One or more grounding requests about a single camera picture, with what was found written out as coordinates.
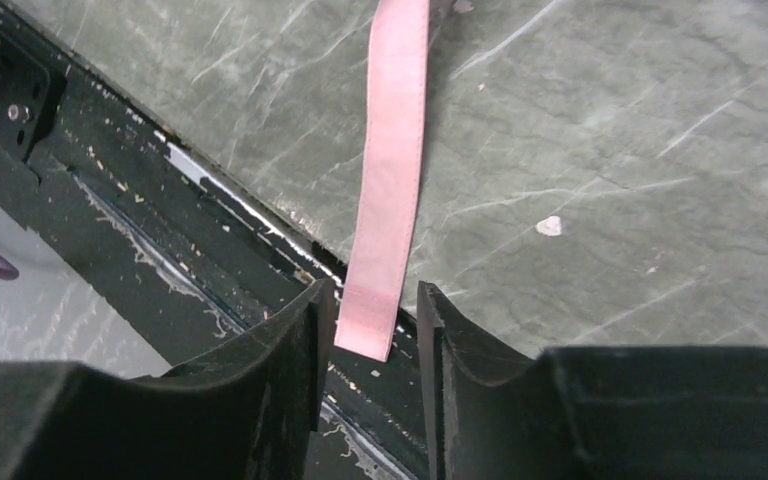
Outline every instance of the black mechanical part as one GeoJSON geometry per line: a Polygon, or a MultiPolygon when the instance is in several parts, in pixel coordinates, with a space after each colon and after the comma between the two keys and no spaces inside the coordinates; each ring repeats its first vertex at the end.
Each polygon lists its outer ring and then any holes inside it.
{"type": "Polygon", "coordinates": [[[0,363],[0,480],[301,479],[335,315],[317,282],[160,378],[0,363]]]}
{"type": "Polygon", "coordinates": [[[567,347],[533,361],[418,294],[432,479],[768,479],[768,349],[567,347]]]}
{"type": "Polygon", "coordinates": [[[23,46],[18,34],[28,28],[0,19],[0,148],[20,161],[51,131],[66,85],[51,59],[23,46]]]}

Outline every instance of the black bracket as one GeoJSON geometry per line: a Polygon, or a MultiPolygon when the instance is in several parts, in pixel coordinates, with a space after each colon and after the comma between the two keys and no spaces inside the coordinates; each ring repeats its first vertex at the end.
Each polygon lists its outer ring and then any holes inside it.
{"type": "Polygon", "coordinates": [[[0,24],[0,147],[24,161],[51,131],[66,78],[9,34],[22,28],[19,19],[0,24]]]}

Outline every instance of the gray marble tabletop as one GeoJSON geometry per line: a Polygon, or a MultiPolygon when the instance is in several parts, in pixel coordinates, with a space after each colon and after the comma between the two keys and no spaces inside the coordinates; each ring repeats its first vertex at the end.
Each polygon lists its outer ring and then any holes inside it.
{"type": "MultiPolygon", "coordinates": [[[[16,4],[348,258],[374,0],[16,4]]],[[[768,0],[459,0],[434,36],[406,308],[436,282],[530,355],[768,345],[768,0]]]]}

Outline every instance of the fabric strap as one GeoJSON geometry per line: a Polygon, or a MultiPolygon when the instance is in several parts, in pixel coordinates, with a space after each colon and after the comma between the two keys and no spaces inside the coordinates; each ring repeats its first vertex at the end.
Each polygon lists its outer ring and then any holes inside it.
{"type": "Polygon", "coordinates": [[[363,182],[335,345],[381,362],[416,220],[429,10],[429,0],[380,0],[369,39],[363,182]]]}

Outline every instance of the screw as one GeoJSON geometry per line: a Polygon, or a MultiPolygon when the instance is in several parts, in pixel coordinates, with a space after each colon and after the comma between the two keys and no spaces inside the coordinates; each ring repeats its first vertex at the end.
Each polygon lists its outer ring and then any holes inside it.
{"type": "Polygon", "coordinates": [[[16,105],[14,103],[7,108],[7,118],[14,122],[28,123],[33,116],[33,112],[26,105],[16,105]]]}

